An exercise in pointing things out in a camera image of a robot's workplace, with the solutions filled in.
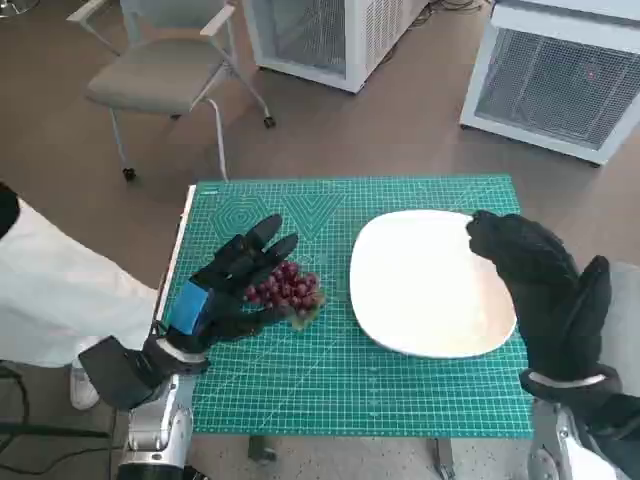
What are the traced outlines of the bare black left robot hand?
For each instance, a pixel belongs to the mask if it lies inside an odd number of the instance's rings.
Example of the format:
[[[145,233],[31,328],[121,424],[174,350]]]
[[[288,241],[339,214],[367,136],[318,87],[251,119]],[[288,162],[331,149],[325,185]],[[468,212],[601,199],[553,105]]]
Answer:
[[[282,222],[281,215],[273,214],[246,234],[235,235],[210,263],[189,277],[168,317],[165,338],[173,347],[203,353],[215,343],[257,335],[284,320],[285,314],[277,306],[251,312],[244,309],[247,289],[266,281],[297,246],[295,233],[271,242]]]

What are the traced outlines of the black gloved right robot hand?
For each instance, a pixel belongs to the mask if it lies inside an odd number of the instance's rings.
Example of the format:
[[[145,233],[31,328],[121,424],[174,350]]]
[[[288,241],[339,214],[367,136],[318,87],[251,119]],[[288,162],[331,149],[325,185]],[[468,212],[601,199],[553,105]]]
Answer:
[[[554,381],[598,375],[612,299],[610,263],[596,255],[579,271],[562,240],[521,215],[478,210],[466,225],[473,253],[505,283],[529,368]]]

